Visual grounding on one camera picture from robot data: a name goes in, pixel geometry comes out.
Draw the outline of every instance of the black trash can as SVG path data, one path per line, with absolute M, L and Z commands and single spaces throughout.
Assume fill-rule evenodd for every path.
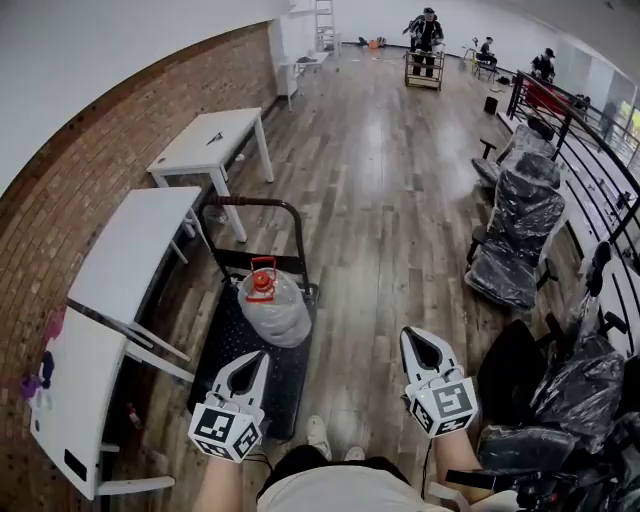
M 484 111 L 495 116 L 496 110 L 498 110 L 498 100 L 488 96 L 487 101 L 484 102 Z

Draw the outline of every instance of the shoe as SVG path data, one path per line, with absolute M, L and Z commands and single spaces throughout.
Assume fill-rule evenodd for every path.
M 320 450 L 331 461 L 331 447 L 327 439 L 327 427 L 320 416 L 311 416 L 307 421 L 307 444 Z
M 347 462 L 350 460 L 364 460 L 364 450 L 359 446 L 353 446 L 349 448 L 349 451 L 347 452 L 347 455 L 345 456 L 344 461 Z

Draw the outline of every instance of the cart handle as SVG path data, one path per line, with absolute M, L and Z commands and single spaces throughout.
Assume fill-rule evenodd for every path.
M 309 274 L 307 271 L 307 260 L 304 254 L 304 241 L 302 238 L 302 218 L 300 217 L 300 213 L 298 210 L 294 208 L 293 205 L 287 203 L 286 201 L 281 201 L 280 199 L 262 199 L 262 198 L 253 198 L 253 197 L 242 197 L 242 196 L 216 196 L 210 198 L 207 202 L 204 202 L 200 209 L 198 210 L 198 218 L 202 226 L 204 227 L 204 217 L 203 212 L 206 206 L 278 206 L 280 208 L 284 208 L 287 210 L 291 216 L 293 217 L 294 224 L 294 232 L 296 237 L 296 247 L 298 249 L 298 258 L 302 264 L 302 282 L 304 284 L 305 293 L 308 295 L 310 293 L 309 288 Z M 211 251 L 213 252 L 214 258 L 216 257 L 216 252 L 219 249 L 216 249 L 209 233 L 207 233 L 206 229 L 202 229 L 203 236 Z M 222 273 L 227 279 L 230 279 L 230 275 L 225 267 L 225 265 L 221 265 L 219 262 L 220 268 L 222 269 Z

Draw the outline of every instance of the platform cart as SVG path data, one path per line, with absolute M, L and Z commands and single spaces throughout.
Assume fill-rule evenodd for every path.
M 286 209 L 294 220 L 297 256 L 252 254 L 229 249 L 219 249 L 208 234 L 204 219 L 206 206 L 274 206 Z M 223 290 L 216 306 L 213 320 L 198 363 L 195 380 L 187 402 L 193 413 L 195 404 L 203 402 L 211 389 L 218 371 L 239 356 L 256 350 L 264 350 L 271 356 L 272 364 L 266 384 L 262 408 L 265 412 L 266 435 L 278 440 L 293 437 L 302 388 L 307 372 L 311 338 L 318 307 L 319 288 L 309 282 L 307 263 L 302 238 L 302 221 L 298 211 L 289 203 L 276 199 L 250 199 L 245 197 L 215 197 L 198 211 L 203 236 L 220 266 L 223 275 Z M 246 273 L 232 273 L 229 268 L 251 270 L 253 258 L 275 256 L 276 268 L 300 276 L 300 291 L 309 311 L 312 327 L 306 339 L 297 347 L 280 348 L 263 340 L 244 317 L 238 303 L 237 283 Z M 273 265 L 273 262 L 258 263 L 254 268 Z
M 416 62 L 415 58 L 422 58 L 422 62 Z M 433 64 L 426 64 L 428 58 L 433 59 Z M 442 90 L 442 77 L 444 74 L 444 48 L 435 52 L 411 52 L 407 51 L 404 59 L 404 84 L 407 87 L 427 87 Z M 413 74 L 413 68 L 421 69 L 420 76 Z M 423 76 L 423 69 L 432 69 L 433 76 Z

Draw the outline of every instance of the black office chair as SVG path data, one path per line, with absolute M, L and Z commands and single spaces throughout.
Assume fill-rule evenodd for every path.
M 537 153 L 542 156 L 551 157 L 555 152 L 555 147 L 545 137 L 553 137 L 553 131 L 549 134 L 545 126 L 532 119 L 529 126 L 520 124 L 517 126 L 513 135 L 504 149 L 500 152 L 495 162 L 487 160 L 489 153 L 496 146 L 480 139 L 485 145 L 482 158 L 472 158 L 471 165 L 480 177 L 480 183 L 483 187 L 493 191 L 498 183 L 500 172 L 504 168 L 513 168 L 520 157 L 525 153 Z
M 533 153 L 500 174 L 491 224 L 473 231 L 465 275 L 469 286 L 501 305 L 523 311 L 535 306 L 536 291 L 548 279 L 557 280 L 548 261 L 538 282 L 535 272 L 564 211 L 565 200 L 555 190 L 559 185 L 554 163 Z

